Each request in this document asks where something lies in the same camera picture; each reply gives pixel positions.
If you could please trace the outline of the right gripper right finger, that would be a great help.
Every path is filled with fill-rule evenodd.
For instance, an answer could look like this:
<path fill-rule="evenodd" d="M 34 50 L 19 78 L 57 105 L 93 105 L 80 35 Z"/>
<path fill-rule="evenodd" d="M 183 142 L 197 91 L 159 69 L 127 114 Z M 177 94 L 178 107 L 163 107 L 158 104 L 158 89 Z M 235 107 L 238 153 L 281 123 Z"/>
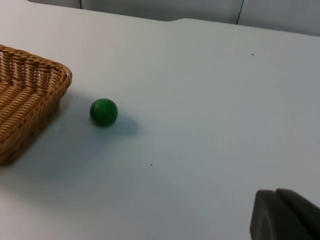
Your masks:
<path fill-rule="evenodd" d="M 320 239 L 320 208 L 297 192 L 278 188 L 276 194 L 295 213 L 314 240 Z"/>

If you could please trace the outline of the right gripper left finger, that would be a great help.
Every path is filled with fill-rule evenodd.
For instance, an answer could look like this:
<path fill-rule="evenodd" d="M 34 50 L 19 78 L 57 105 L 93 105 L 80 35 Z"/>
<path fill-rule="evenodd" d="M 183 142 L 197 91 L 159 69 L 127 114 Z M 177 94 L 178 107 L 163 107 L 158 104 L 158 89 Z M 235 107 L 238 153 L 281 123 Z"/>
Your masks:
<path fill-rule="evenodd" d="M 249 231 L 252 240 L 313 239 L 275 190 L 256 192 Z"/>

